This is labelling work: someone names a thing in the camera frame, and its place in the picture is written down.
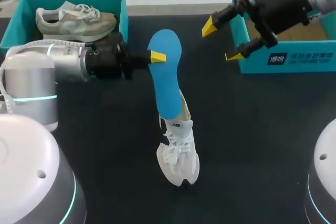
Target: shoe tongue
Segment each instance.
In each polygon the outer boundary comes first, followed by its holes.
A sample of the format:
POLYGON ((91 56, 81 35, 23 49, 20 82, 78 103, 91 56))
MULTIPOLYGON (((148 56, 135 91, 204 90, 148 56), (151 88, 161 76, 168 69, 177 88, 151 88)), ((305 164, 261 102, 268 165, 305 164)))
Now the shoe tongue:
POLYGON ((76 10, 63 10, 63 9, 61 9, 61 10, 58 11, 58 19, 61 20, 66 13, 72 14, 72 15, 77 16, 77 17, 83 16, 83 13, 78 12, 76 10))
POLYGON ((69 1, 65 1, 59 9, 64 9, 64 10, 76 10, 76 5, 73 3, 70 3, 69 1))
POLYGON ((166 120, 166 126, 174 136, 185 138, 193 127, 193 121, 166 120))

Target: teal shoe box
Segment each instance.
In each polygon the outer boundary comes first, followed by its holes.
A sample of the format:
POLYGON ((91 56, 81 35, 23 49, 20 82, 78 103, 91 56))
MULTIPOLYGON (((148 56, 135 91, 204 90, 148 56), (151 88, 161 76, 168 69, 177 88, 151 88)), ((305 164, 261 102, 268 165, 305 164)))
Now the teal shoe box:
MULTIPOLYGON (((237 16, 230 21, 236 47, 250 41, 246 18, 237 16)), ((241 73, 336 71, 336 13, 323 17, 321 23, 329 40, 280 41, 272 48, 263 47, 239 60, 241 73)))
POLYGON ((5 55, 12 46, 23 45, 33 41, 37 31, 35 11, 37 8, 53 10, 65 1, 73 4, 93 6, 101 12, 114 13, 119 19, 119 31, 125 41, 128 38, 128 12, 126 0, 20 0, 8 24, 0 43, 0 50, 5 55))

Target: sneaker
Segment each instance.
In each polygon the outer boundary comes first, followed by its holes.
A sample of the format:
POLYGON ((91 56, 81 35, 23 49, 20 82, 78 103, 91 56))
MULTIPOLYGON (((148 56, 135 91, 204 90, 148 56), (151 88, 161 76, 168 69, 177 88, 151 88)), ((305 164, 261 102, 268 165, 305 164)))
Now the sneaker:
POLYGON ((103 38, 117 25, 112 13, 66 1, 56 10, 36 10, 36 25, 43 39, 91 42, 103 38))
POLYGON ((160 127, 165 132, 156 151, 157 160, 166 178, 175 186, 186 180, 194 184, 200 171, 200 160, 195 149, 193 121, 183 95, 182 112, 173 120, 160 117, 160 127))

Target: shoelace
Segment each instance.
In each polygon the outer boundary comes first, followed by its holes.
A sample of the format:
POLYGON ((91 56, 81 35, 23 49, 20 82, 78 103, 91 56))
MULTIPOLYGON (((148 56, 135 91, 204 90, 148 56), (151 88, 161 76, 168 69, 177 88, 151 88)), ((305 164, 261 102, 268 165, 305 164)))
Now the shoelace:
POLYGON ((77 5, 76 8, 81 8, 80 12, 85 13, 84 16, 78 17, 77 19, 87 19, 90 22, 95 22, 100 18, 100 11, 93 6, 77 5))
POLYGON ((169 147, 162 153, 163 160, 165 163, 170 165, 176 165, 177 159, 179 158, 180 154, 183 152, 190 152, 191 149, 191 138, 188 135, 186 138, 180 138, 174 136, 170 131, 167 131, 165 134, 169 140, 169 147))

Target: blue insole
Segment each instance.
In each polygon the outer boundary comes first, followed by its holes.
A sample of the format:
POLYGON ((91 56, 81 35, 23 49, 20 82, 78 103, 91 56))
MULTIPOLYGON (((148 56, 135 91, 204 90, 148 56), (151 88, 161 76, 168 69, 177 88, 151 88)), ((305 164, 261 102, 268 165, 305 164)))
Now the blue insole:
POLYGON ((181 42, 175 32, 160 30, 152 37, 148 49, 166 54, 166 62, 149 64, 149 69, 154 82, 159 114, 164 119, 174 119, 182 109, 177 81, 177 66, 182 53, 181 42))

